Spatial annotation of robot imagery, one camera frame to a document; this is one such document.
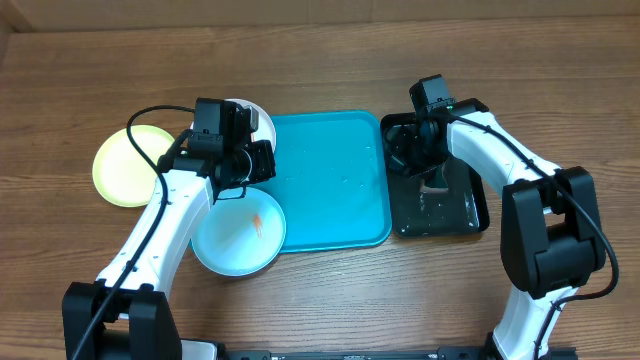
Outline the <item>yellow-green plate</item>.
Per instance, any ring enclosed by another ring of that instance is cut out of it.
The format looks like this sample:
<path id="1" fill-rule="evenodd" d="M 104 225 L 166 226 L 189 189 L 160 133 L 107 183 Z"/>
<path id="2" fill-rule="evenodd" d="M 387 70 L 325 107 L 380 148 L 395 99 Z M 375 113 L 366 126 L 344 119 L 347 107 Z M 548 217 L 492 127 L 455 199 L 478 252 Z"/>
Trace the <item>yellow-green plate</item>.
<path id="1" fill-rule="evenodd" d="M 174 142 L 171 134 L 151 125 L 134 125 L 132 135 L 154 163 Z M 152 197 L 156 177 L 131 145 L 126 129 L 114 133 L 101 145 L 92 165 L 96 190 L 106 201 L 120 207 L 146 205 Z"/>

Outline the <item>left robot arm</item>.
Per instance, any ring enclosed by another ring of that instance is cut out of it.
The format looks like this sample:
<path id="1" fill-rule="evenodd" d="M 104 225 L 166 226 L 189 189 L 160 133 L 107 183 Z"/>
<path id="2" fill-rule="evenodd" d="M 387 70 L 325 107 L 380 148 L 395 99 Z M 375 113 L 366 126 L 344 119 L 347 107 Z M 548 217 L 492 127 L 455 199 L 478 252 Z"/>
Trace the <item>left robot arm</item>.
<path id="1" fill-rule="evenodd" d="M 152 197 L 125 245 L 92 283 L 74 282 L 62 300 L 69 359 L 220 359 L 224 347 L 180 337 L 168 297 L 187 245 L 221 192 L 275 175 L 274 147 L 257 132 L 270 123 L 247 100 L 197 99 L 191 127 L 152 159 Z"/>

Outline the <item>green scrubbing sponge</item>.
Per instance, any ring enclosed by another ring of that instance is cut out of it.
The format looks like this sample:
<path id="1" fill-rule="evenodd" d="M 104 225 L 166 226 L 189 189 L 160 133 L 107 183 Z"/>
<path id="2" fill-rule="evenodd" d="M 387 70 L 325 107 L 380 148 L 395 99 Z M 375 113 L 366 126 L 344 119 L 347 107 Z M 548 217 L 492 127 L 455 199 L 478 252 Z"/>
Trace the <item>green scrubbing sponge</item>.
<path id="1" fill-rule="evenodd" d="M 421 177 L 420 192 L 425 194 L 449 193 L 449 185 L 445 178 L 445 165 L 440 165 Z"/>

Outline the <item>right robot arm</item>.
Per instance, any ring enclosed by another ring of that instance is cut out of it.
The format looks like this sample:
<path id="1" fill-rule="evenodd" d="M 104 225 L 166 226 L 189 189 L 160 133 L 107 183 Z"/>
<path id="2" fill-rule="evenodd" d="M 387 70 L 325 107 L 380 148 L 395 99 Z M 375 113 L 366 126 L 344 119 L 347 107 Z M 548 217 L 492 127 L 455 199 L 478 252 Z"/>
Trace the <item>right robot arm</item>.
<path id="1" fill-rule="evenodd" d="M 604 266 L 618 268 L 601 226 L 595 185 L 527 149 L 477 99 L 451 96 L 443 77 L 410 89 L 414 109 L 380 124 L 392 227 L 404 238 L 471 235 L 490 223 L 485 193 L 501 200 L 500 257 L 511 282 L 504 314 L 480 347 L 440 359 L 573 359 L 549 345 L 564 307 Z"/>

